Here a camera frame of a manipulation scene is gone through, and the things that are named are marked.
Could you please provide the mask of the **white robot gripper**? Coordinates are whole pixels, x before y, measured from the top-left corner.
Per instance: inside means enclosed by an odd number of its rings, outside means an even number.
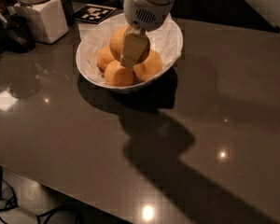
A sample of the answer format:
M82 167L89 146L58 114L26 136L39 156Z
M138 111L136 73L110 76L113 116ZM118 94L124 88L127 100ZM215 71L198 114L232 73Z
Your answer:
M123 37L120 54L122 66L132 68L147 58L149 39L146 31L160 28L172 5L173 0L124 0L123 10L126 21L134 28L128 29Z

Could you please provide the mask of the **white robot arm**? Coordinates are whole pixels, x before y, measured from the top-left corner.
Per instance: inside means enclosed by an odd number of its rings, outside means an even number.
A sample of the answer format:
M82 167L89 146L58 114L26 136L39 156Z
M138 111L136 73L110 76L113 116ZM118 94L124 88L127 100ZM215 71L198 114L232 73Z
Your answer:
M123 11L131 46L169 16L280 34L280 0L124 0Z

